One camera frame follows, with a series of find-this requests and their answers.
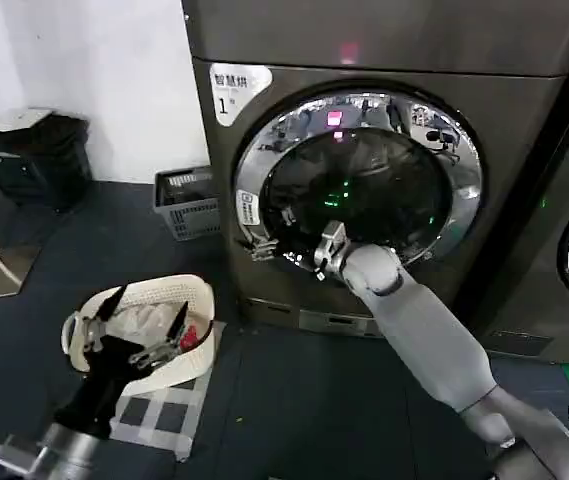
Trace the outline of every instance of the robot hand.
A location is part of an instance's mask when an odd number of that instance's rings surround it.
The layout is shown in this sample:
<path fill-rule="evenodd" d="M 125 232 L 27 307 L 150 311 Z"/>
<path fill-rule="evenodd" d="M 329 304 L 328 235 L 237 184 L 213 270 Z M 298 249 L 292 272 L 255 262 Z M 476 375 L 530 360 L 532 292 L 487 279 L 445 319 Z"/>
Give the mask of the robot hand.
<path fill-rule="evenodd" d="M 384 337 L 426 392 L 453 408 L 488 444 L 500 447 L 501 480 L 569 480 L 569 431 L 500 388 L 482 346 L 395 252 L 355 245 L 330 222 L 315 251 L 318 274 L 342 280 L 368 307 Z"/>
<path fill-rule="evenodd" d="M 83 480 L 100 441 L 111 433 L 110 420 L 124 387 L 149 376 L 156 368 L 182 353 L 188 303 L 173 320 L 166 338 L 148 348 L 106 332 L 126 287 L 107 298 L 92 318 L 82 319 L 84 357 L 90 370 L 73 400 L 55 413 L 54 423 L 34 445 L 10 436 L 0 445 L 0 465 L 11 474 L 38 480 Z M 199 346 L 204 335 L 184 351 Z"/>

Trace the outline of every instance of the trash can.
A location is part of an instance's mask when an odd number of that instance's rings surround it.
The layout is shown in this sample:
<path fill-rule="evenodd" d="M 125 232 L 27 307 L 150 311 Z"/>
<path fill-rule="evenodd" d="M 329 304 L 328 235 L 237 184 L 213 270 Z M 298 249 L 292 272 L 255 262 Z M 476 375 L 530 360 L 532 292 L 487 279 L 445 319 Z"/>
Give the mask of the trash can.
<path fill-rule="evenodd" d="M 84 144 L 88 123 L 50 114 L 20 130 L 0 132 L 0 190 L 15 204 L 72 207 L 92 180 Z"/>

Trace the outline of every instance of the dark blue floor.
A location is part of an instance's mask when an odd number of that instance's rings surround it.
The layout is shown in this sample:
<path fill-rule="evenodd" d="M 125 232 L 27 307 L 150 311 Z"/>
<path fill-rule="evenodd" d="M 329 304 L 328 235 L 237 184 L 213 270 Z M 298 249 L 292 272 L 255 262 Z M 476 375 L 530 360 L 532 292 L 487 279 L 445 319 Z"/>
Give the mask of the dark blue floor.
<path fill-rule="evenodd" d="M 96 291 L 196 273 L 228 322 L 192 457 L 110 442 L 94 478 L 480 479 L 483 447 L 428 398 L 382 341 L 245 327 L 218 237 L 173 240 L 148 185 L 96 184 L 62 219 L 22 293 L 0 299 L 0 440 L 37 436 L 77 386 L 64 319 Z M 494 359 L 503 385 L 566 419 L 561 369 Z"/>

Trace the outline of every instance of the front-loading washing machine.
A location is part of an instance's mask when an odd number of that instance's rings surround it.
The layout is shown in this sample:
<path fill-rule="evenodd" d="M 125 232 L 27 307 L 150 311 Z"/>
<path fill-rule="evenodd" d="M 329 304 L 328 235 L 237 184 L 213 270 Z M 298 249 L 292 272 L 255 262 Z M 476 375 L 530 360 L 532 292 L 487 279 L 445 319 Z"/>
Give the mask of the front-loading washing machine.
<path fill-rule="evenodd" d="M 569 4 L 187 0 L 184 11 L 246 315 L 377 334 L 357 299 L 313 272 L 330 220 L 395 248 L 450 303 L 569 71 Z"/>
<path fill-rule="evenodd" d="M 488 278 L 475 272 L 479 302 L 466 318 L 489 350 L 569 363 L 569 128 L 548 163 L 518 233 L 497 240 L 507 248 L 499 268 L 480 262 Z"/>

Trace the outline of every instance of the wall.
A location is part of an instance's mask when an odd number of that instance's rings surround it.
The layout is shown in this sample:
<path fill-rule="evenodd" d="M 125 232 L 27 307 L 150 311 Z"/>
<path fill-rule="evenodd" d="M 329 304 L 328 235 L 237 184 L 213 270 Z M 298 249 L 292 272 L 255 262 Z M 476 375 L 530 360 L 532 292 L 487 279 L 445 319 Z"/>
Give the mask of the wall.
<path fill-rule="evenodd" d="M 99 180 L 208 163 L 176 0 L 0 0 L 0 113 L 20 105 L 89 118 Z"/>

